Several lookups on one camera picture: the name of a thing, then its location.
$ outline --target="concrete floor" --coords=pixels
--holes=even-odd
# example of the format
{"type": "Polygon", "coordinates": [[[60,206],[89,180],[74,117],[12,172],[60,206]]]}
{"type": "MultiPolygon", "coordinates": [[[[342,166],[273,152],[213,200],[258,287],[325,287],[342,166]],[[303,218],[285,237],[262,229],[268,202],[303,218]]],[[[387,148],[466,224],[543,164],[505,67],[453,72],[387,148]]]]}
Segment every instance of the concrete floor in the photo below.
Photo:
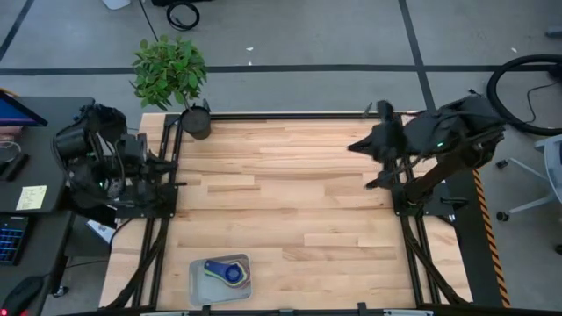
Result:
{"type": "MultiPolygon", "coordinates": [[[[562,50],[562,39],[544,36],[549,25],[562,25],[557,0],[214,0],[197,4],[201,23],[190,32],[174,31],[164,9],[150,2],[146,6],[157,34],[194,40],[209,66],[350,64],[368,70],[212,73],[203,96],[214,111],[362,110],[382,98],[400,110],[423,110],[429,92],[439,106],[469,89],[484,92],[490,74],[455,68],[429,72],[429,86],[423,89],[414,67],[422,62],[499,65],[521,55],[562,50]],[[407,4],[413,30],[405,27],[400,3],[407,4]],[[421,58],[412,54],[413,35],[421,58]],[[361,65],[411,67],[392,72],[361,65]]],[[[129,67],[139,42],[152,39],[136,0],[119,11],[107,10],[99,0],[0,0],[0,8],[0,86],[25,96],[94,97],[123,111],[130,126],[140,123],[144,111],[127,82],[132,75],[86,75],[129,67]],[[22,8],[29,9],[23,19],[18,17],[22,8]],[[16,21],[21,25],[14,37],[16,21]],[[45,71],[17,75],[17,69],[27,68],[45,71]],[[83,75],[68,75],[69,69],[83,75]]],[[[526,90],[549,81],[544,73],[511,73],[500,82],[499,94],[515,115],[529,118],[526,90]]],[[[560,126],[560,87],[533,97],[537,124],[560,126]]],[[[508,129],[494,161],[513,156],[544,170],[535,140],[508,129]]],[[[548,191],[516,167],[499,171],[489,164],[481,171],[492,214],[548,191]]],[[[562,256],[552,251],[562,243],[558,216],[558,205],[547,205],[507,223],[494,220],[512,306],[562,310],[562,256]]],[[[43,314],[95,309],[104,272],[103,263],[67,271],[72,291],[49,299],[43,314]]]]}

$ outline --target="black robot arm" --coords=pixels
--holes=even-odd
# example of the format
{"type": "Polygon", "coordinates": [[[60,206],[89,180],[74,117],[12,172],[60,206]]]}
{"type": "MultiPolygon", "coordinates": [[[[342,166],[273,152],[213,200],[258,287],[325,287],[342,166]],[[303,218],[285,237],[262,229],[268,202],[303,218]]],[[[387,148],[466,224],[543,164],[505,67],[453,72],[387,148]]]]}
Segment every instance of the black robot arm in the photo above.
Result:
{"type": "Polygon", "coordinates": [[[75,123],[53,138],[53,152],[80,208],[109,205],[118,218],[162,218],[175,212],[181,183],[160,184],[160,179],[177,164],[148,151],[146,134],[128,134],[126,117],[117,109],[101,104],[81,108],[75,123]]]}
{"type": "Polygon", "coordinates": [[[425,176],[403,187],[407,200],[421,202],[445,178],[461,169],[474,169],[489,162],[498,142],[503,140],[505,122],[483,97],[465,97],[439,108],[419,113],[402,127],[400,115],[386,101],[379,101],[381,124],[348,150],[367,154],[384,164],[368,189],[391,189],[396,174],[405,170],[405,159],[415,156],[412,165],[441,155],[442,159],[425,176]],[[391,162],[400,159],[398,168],[391,162]]]}

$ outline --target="desk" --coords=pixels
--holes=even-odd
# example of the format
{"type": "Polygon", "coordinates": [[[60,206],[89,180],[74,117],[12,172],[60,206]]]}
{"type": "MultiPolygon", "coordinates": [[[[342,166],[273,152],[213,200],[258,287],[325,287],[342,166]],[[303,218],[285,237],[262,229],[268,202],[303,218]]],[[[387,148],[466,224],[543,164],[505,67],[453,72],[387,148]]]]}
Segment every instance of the desk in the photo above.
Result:
{"type": "MultiPolygon", "coordinates": [[[[145,114],[140,125],[155,153],[164,117],[145,114]]],[[[177,181],[188,186],[180,188],[177,215],[169,224],[157,309],[198,309],[188,300],[190,262],[237,253],[251,258],[253,296],[213,310],[355,309],[357,302],[369,308],[414,307],[390,192],[364,189],[381,166],[346,150],[376,123],[221,120],[213,121],[207,140],[184,134],[177,181]]],[[[414,172],[432,166],[422,163],[414,172]]],[[[459,295],[472,300],[455,230],[436,218],[425,219],[425,225],[437,268],[459,295]]],[[[139,219],[116,237],[101,306],[113,301],[136,269],[143,234],[139,219]]],[[[420,276],[427,300],[427,280],[420,276]]],[[[496,300],[497,284],[486,281],[495,296],[485,299],[496,300]]]]}
{"type": "MultiPolygon", "coordinates": [[[[26,128],[18,142],[30,161],[18,178],[0,183],[0,208],[14,212],[22,186],[47,185],[42,214],[33,214],[31,234],[18,266],[0,266],[0,303],[8,293],[29,276],[53,273],[61,263],[68,232],[74,215],[58,209],[64,189],[64,177],[50,151],[53,135],[72,122],[82,105],[93,104],[88,97],[21,97],[22,104],[48,121],[48,127],[26,128]]],[[[57,286],[57,277],[47,276],[40,294],[29,308],[30,315],[39,315],[47,295],[57,286]]]]}

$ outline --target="yellow sticky note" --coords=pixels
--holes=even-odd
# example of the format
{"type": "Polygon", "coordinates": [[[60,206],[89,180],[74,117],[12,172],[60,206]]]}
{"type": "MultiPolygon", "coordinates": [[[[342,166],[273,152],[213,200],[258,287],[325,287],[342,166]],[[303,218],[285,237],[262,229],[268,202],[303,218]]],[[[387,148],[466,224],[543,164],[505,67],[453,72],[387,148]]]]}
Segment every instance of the yellow sticky note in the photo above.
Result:
{"type": "Polygon", "coordinates": [[[46,185],[23,187],[19,196],[17,211],[37,210],[43,205],[43,198],[47,192],[46,185]]]}

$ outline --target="keyboard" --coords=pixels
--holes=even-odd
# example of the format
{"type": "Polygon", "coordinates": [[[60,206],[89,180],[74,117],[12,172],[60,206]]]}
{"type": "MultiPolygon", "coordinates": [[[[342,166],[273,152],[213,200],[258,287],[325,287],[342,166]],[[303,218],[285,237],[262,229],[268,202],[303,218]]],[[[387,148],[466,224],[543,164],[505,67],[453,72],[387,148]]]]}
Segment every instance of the keyboard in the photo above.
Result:
{"type": "Polygon", "coordinates": [[[17,265],[29,235],[29,218],[0,215],[0,264],[17,265]]]}

